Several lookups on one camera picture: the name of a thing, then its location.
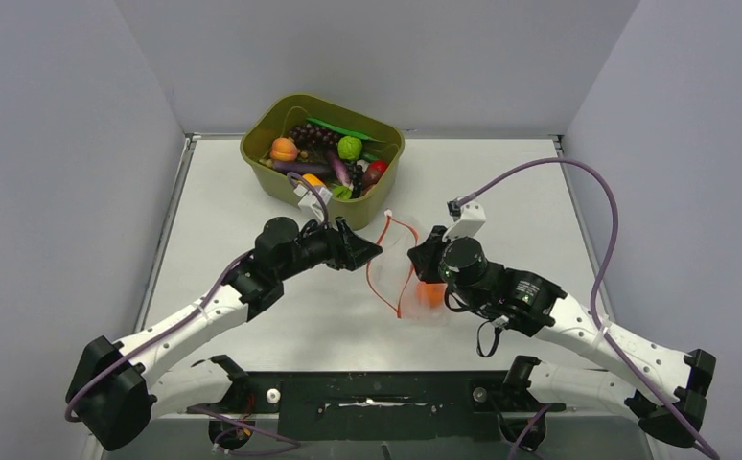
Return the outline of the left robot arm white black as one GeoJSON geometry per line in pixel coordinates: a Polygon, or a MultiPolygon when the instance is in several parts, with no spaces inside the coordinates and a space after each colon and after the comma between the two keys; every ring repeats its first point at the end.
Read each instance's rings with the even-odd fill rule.
{"type": "Polygon", "coordinates": [[[287,279],[319,265],[356,271],[382,252],[344,218],[334,225],[311,220],[305,227],[286,217],[269,220],[253,248],[193,303],[138,333],[89,342],[66,393],[65,420],[83,424],[113,451],[164,415],[222,402],[243,377],[232,359],[219,355],[186,369],[174,366],[266,311],[283,296],[287,279]]]}

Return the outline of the orange toy fruit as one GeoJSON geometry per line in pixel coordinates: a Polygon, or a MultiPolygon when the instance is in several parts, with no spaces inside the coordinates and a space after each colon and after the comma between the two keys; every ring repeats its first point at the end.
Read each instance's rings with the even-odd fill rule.
{"type": "Polygon", "coordinates": [[[428,284],[419,282],[415,289],[417,302],[426,308],[439,308],[444,305],[447,286],[445,284],[428,284]]]}

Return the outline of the light green toy cabbage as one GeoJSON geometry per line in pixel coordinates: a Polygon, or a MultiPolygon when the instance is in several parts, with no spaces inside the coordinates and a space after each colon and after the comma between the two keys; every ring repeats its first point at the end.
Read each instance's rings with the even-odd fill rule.
{"type": "Polygon", "coordinates": [[[337,142],[337,154],[344,161],[357,161],[360,159],[363,150],[363,143],[360,138],[354,136],[344,136],[337,142]]]}

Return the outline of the clear zip bag orange zipper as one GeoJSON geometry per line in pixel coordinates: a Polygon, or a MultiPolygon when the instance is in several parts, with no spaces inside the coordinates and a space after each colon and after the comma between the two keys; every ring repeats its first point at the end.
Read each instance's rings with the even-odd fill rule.
{"type": "Polygon", "coordinates": [[[439,308],[421,306],[415,296],[419,282],[406,254],[423,242],[428,232],[418,220],[387,209],[383,213],[383,230],[376,244],[383,253],[365,266],[365,279],[371,292],[390,308],[397,319],[438,326],[447,322],[445,305],[439,308]]]}

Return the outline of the olive green plastic bin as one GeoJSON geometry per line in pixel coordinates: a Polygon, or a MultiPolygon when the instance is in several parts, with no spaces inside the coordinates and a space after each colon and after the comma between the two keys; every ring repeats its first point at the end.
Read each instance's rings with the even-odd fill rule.
{"type": "Polygon", "coordinates": [[[370,136],[373,139],[370,153],[389,163],[381,183],[367,195],[354,200],[334,197],[328,204],[331,218],[342,216],[352,229],[359,230],[383,210],[383,204],[396,182],[399,160],[405,149],[404,135],[385,122],[316,96],[291,94],[281,98],[243,136],[240,150],[264,192],[292,206],[297,202],[297,195],[286,176],[272,171],[263,162],[268,159],[270,142],[274,138],[289,131],[294,124],[306,122],[310,116],[370,136]]]}

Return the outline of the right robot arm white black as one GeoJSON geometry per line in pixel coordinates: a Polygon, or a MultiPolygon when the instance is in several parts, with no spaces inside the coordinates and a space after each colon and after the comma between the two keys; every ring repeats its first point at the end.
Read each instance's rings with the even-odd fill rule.
{"type": "Polygon", "coordinates": [[[712,354],[642,338],[600,318],[546,278],[489,261],[477,240],[447,241],[445,232],[434,227],[407,256],[420,281],[446,286],[451,311],[482,318],[496,334],[513,331],[557,345],[592,365],[578,369],[516,356],[503,383],[509,404],[525,411],[561,405],[606,412],[667,445],[699,445],[712,354]]]}

